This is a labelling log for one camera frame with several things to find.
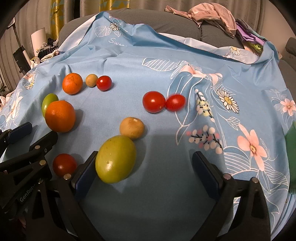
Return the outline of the orange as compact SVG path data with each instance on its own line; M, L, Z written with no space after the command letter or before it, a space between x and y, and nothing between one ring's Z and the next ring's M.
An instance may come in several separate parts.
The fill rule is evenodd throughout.
M69 132L75 125L75 109L65 100L53 101L47 107L45 121L47 126L55 132Z
M77 73L70 73L65 76L62 82L62 89L66 94L77 94L83 85L82 77Z

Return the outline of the small green fruit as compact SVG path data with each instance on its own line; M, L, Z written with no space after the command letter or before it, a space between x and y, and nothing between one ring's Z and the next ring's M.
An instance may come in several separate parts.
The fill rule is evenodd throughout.
M45 96L45 98L43 99L43 102L42 102L42 114L43 114L43 117L45 117L45 113L46 113L46 110L49 106L50 103L54 102L54 101L58 101L58 97L56 94L54 93L50 93L48 95Z

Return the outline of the large green oval fruit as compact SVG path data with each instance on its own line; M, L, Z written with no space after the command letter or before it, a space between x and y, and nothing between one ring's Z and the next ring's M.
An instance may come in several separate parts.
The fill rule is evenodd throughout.
M136 158L137 149L134 142L126 136L114 136L100 147L95 169L104 183L117 183L130 175Z

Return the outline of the small tan round fruit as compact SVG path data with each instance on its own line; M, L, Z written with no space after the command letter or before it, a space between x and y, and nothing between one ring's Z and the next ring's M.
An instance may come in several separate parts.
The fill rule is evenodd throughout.
M98 80L97 75L95 74L89 74L86 78L85 78L85 83L88 87L95 87L96 82Z

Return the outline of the large tan round fruit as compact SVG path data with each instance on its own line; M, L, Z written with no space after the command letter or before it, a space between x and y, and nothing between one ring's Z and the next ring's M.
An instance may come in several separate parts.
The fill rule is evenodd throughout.
M129 137L131 140L136 140L144 134L144 123L134 117L127 117L123 119L119 126L121 135Z

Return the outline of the large red tomato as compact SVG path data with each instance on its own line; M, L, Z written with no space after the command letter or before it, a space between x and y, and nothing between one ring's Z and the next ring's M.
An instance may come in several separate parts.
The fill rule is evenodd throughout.
M159 113L166 104L165 97L157 91L149 91L142 98L144 109L149 113Z

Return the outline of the black stand device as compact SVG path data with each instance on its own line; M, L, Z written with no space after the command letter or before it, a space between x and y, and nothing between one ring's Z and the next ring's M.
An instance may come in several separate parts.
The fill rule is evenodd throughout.
M18 65L20 69L20 73L23 73L23 75L26 75L28 71L30 71L31 67L25 57L26 50L23 46L20 46L14 53L13 57L16 61L16 64Z

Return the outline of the green plastic bowl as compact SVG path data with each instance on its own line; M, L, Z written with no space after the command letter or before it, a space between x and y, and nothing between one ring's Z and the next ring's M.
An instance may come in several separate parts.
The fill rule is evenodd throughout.
M285 135L287 158L290 170L290 187L289 191L295 194L296 191L296 129L295 121Z

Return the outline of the clutter pile of cloths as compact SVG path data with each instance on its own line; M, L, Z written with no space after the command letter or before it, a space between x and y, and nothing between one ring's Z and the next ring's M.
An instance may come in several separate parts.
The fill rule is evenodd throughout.
M55 57L58 54L58 39L54 40L52 38L48 38L47 42L43 42L41 47L37 49L34 63L40 64L48 59Z

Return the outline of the blue floral cloth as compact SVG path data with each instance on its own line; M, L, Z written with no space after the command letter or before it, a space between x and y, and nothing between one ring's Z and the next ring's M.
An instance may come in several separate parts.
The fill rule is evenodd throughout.
M62 89L67 74L82 77L74 95ZM88 87L89 74L107 75L112 87ZM179 111L166 105L149 113L142 104L149 91L165 99L186 98ZM270 42L257 56L236 47L216 48L180 36L158 34L101 13L79 27L62 52L20 80L1 110L1 130L25 122L34 140L49 131L41 113L47 94L70 102L74 128L49 153L86 158L120 122L139 118L144 135L135 142L133 173L116 184L95 181L83 202L92 223L107 240L188 240L201 226L213 201L194 176L195 151L239 179L256 177L270 218L271 237L283 229L295 208L285 134L295 121L295 102Z

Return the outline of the yellow patterned curtain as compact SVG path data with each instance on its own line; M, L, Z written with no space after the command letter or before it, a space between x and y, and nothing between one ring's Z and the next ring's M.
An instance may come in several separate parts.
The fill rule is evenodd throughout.
M50 37L58 39L64 25L76 18L101 11L129 8L130 1L80 0L50 1Z

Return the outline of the purple clothes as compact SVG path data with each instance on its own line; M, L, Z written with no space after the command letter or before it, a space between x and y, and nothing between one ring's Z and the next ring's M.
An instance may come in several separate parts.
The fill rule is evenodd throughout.
M261 55L267 39L253 30L244 20L236 19L236 33L244 48L256 55Z

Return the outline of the grey sofa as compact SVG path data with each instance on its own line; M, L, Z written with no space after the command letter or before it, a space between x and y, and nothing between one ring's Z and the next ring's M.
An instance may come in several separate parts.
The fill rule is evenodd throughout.
M243 48L243 44L238 37L231 38L221 29L203 23L200 28L196 24L182 16L173 15L164 11L154 11L148 9L118 9L107 11L113 17L125 21L129 24L146 24L158 33L178 35L185 38L193 38L217 48L234 46ZM67 23L59 34L58 46L60 47L69 35L80 25L89 20L94 15L88 15ZM295 95L295 70L288 63L288 58L284 57L279 62L279 68L292 95Z

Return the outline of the pink clothes pile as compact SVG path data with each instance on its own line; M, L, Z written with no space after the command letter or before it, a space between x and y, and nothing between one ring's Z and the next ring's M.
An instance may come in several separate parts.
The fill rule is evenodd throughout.
M206 21L223 30L229 37L234 38L236 35L237 25L234 16L227 8L218 3L200 3L189 9L188 12L166 6L165 12L187 18L195 22L198 28Z

